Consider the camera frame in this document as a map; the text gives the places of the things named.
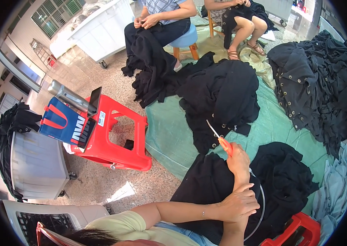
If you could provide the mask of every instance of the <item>jeans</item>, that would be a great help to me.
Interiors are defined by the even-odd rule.
[[[190,18],[178,20],[176,22],[170,23],[168,25],[161,25],[163,27],[163,31],[161,32],[153,32],[154,37],[161,44],[162,47],[166,46],[170,42],[178,39],[183,34],[185,34],[190,29]],[[125,36],[125,46],[127,50],[127,56],[133,54],[131,51],[131,45],[135,41],[135,35],[139,28],[134,27],[134,23],[128,24],[124,28],[124,36]]]
[[[186,235],[187,237],[191,238],[194,240],[197,244],[200,246],[216,246],[212,242],[210,242],[207,238],[204,236],[198,235],[195,232],[192,232],[190,230],[182,229],[180,227],[175,226],[174,224],[168,224],[166,222],[157,222],[157,224],[154,225],[155,227],[160,227],[160,228],[166,228],[166,229],[171,229],[173,231],[177,231],[183,235]]]

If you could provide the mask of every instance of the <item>red bag handle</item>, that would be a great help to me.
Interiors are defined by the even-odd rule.
[[[56,128],[56,129],[64,129],[66,128],[67,124],[68,124],[68,120],[67,120],[67,117],[63,114],[63,112],[61,112],[60,110],[58,110],[58,108],[56,108],[55,106],[53,106],[52,104],[49,105],[49,106],[45,106],[43,108],[45,111],[52,111],[53,113],[55,113],[56,115],[60,116],[61,118],[63,118],[64,120],[66,120],[66,125],[65,126],[61,126],[57,123],[54,123],[53,121],[51,120],[48,120],[48,119],[43,119],[41,120],[41,125],[48,125],[48,126],[51,126],[53,128]]]

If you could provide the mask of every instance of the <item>person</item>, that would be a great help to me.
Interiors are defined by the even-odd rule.
[[[250,159],[243,148],[231,143],[233,155],[227,165],[234,174],[232,193],[221,203],[198,205],[184,202],[155,202],[120,214],[92,221],[85,229],[64,234],[85,246],[212,246],[204,236],[172,223],[221,220],[224,223],[220,246],[243,245],[248,217],[259,209],[250,184]],[[54,246],[46,239],[39,246]]]
[[[178,39],[190,29],[190,17],[196,16],[197,9],[193,0],[141,0],[143,9],[141,16],[124,28],[127,56],[131,56],[131,45],[139,28],[149,29],[161,23],[163,30],[153,35],[162,47]],[[175,59],[174,71],[181,68]]]
[[[251,5],[250,0],[205,0],[205,7],[210,10],[210,17],[219,26],[222,26],[222,16],[224,12],[237,5],[243,8],[242,12],[252,13],[251,10],[246,9]],[[264,50],[257,44],[257,40],[265,33],[268,28],[266,22],[254,14],[247,14],[235,17],[236,34],[228,49],[228,56],[231,60],[239,60],[237,48],[238,45],[247,39],[250,35],[251,38],[247,41],[247,45],[261,56],[265,55]]]

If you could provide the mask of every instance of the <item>orange-handled tool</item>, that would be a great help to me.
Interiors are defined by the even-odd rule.
[[[219,143],[221,145],[221,147],[223,147],[223,149],[225,150],[225,152],[229,155],[232,156],[232,146],[229,144],[229,142],[227,140],[225,140],[224,138],[220,137],[218,135],[218,133],[213,129],[213,127],[210,125],[209,121],[206,120],[206,122],[208,123],[210,129],[214,132],[214,134],[218,137]]]

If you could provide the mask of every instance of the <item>sticker label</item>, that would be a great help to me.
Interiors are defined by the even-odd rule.
[[[104,126],[104,121],[105,121],[105,113],[100,111],[100,116],[98,118],[98,125]]]

